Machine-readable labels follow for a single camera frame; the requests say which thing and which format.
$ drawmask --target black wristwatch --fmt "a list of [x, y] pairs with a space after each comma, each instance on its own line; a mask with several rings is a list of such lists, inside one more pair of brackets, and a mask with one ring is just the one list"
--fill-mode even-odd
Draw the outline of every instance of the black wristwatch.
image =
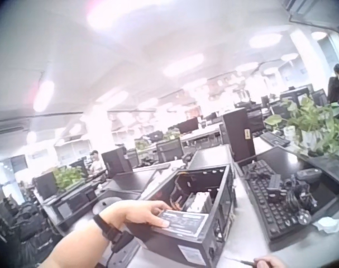
[[102, 235], [112, 242], [112, 244], [116, 244], [118, 240], [120, 240], [122, 236], [122, 232], [114, 226], [108, 225], [100, 215], [95, 215], [93, 220], [96, 222], [98, 227], [102, 230]]

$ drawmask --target tissue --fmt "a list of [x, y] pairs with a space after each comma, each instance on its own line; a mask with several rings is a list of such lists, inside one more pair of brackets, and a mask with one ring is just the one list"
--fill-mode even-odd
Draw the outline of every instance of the tissue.
[[332, 219], [331, 217], [324, 217], [313, 224], [319, 231], [323, 230], [326, 233], [339, 232], [339, 219]]

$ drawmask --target label sticker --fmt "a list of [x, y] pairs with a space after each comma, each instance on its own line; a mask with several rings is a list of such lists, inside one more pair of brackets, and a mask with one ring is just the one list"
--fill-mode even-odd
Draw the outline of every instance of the label sticker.
[[178, 245], [187, 261], [193, 264], [206, 265], [200, 250], [192, 247]]
[[250, 132], [250, 130], [248, 128], [245, 129], [245, 139], [246, 140], [251, 139], [251, 132]]

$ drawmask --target wrist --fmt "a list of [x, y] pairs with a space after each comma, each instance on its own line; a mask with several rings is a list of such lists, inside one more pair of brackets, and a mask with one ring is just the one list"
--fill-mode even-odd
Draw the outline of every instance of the wrist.
[[109, 206], [100, 212], [100, 217], [108, 224], [120, 229], [126, 219], [126, 212], [121, 206], [121, 201]]

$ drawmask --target white flower pot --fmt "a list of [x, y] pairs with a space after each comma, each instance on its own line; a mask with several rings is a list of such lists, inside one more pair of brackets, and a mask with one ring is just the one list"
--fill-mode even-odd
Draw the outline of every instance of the white flower pot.
[[322, 138], [322, 134], [319, 131], [303, 131], [302, 130], [302, 145], [313, 150], [317, 145], [318, 139]]
[[288, 126], [283, 128], [283, 134], [285, 138], [289, 141], [294, 141], [296, 137], [296, 128], [295, 126]]

